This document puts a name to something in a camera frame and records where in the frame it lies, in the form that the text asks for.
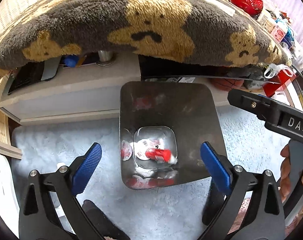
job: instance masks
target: white plastic container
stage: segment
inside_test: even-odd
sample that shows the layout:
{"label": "white plastic container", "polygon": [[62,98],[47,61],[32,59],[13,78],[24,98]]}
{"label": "white plastic container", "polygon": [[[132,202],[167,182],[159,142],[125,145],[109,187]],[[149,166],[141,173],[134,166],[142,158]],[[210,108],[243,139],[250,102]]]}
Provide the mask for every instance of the white plastic container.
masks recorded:
{"label": "white plastic container", "polygon": [[258,16],[257,22],[259,22],[260,25],[264,27],[269,33],[271,33],[277,25],[277,23],[272,19],[270,13],[265,9],[263,9]]}
{"label": "white plastic container", "polygon": [[271,35],[279,42],[286,36],[288,28],[285,23],[277,22],[275,28],[272,30]]}

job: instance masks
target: square metal funnel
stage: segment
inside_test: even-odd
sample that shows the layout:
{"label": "square metal funnel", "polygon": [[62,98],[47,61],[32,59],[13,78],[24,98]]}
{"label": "square metal funnel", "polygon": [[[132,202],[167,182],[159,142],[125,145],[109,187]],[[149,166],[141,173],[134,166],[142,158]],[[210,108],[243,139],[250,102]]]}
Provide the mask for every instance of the square metal funnel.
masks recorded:
{"label": "square metal funnel", "polygon": [[[178,162],[170,165],[137,158],[133,143],[144,138],[161,139]],[[204,141],[209,141],[218,154],[226,156],[208,87],[173,82],[128,82],[123,85],[120,142],[125,185],[132,189],[166,187],[209,177],[199,152]]]}

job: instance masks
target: blue clamp pad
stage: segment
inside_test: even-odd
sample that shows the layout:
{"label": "blue clamp pad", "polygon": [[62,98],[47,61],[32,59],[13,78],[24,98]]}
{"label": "blue clamp pad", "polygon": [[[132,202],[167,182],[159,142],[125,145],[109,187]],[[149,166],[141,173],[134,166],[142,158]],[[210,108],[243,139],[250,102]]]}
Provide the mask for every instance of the blue clamp pad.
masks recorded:
{"label": "blue clamp pad", "polygon": [[212,177],[217,189],[225,195],[231,194],[231,177],[220,163],[219,159],[206,142],[200,147],[200,156]]}
{"label": "blue clamp pad", "polygon": [[91,152],[88,153],[72,178],[72,194],[74,196],[84,192],[101,158],[102,148],[100,144],[97,143]]}

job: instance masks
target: screw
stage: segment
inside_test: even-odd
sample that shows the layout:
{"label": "screw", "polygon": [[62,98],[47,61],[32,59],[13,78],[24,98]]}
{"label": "screw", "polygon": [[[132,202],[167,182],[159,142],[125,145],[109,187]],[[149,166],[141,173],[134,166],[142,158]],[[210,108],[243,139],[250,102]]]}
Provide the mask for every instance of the screw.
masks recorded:
{"label": "screw", "polygon": [[272,176],[272,172],[270,170],[266,170],[265,171],[265,174],[268,176],[268,177],[271,177]]}
{"label": "screw", "polygon": [[61,167],[59,168],[59,172],[60,172],[60,173],[64,173],[64,172],[67,171],[67,169],[68,169],[67,166],[61,166]]}
{"label": "screw", "polygon": [[36,176],[37,174],[37,170],[32,170],[31,173],[29,173],[29,175],[31,175],[32,177]]}
{"label": "screw", "polygon": [[242,168],[242,166],[240,166],[240,165],[236,165],[235,167],[234,167],[234,169],[235,169],[235,171],[237,171],[237,172],[242,172],[244,169]]}

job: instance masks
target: teddy bear pattern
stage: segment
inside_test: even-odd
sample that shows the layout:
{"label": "teddy bear pattern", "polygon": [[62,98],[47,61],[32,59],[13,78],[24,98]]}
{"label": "teddy bear pattern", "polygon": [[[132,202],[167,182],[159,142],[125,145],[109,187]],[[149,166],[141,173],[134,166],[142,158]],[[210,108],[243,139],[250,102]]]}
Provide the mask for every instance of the teddy bear pattern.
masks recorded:
{"label": "teddy bear pattern", "polygon": [[192,5],[185,0],[127,0],[130,26],[112,31],[108,41],[130,44],[135,53],[183,62],[194,42],[182,29]]}
{"label": "teddy bear pattern", "polygon": [[225,60],[232,62],[231,67],[257,64],[259,59],[258,56],[255,56],[255,53],[260,48],[256,45],[256,32],[250,24],[248,24],[248,29],[232,33],[230,43],[233,51],[226,55]]}
{"label": "teddy bear pattern", "polygon": [[75,43],[61,47],[56,41],[51,40],[48,31],[40,31],[37,39],[29,47],[23,49],[25,58],[38,62],[61,55],[79,55],[81,52],[81,47]]}
{"label": "teddy bear pattern", "polygon": [[269,53],[269,56],[265,59],[265,63],[267,63],[267,64],[271,64],[271,63],[279,64],[279,62],[281,60],[282,52],[273,40],[270,40],[270,44],[267,48],[267,51]]}

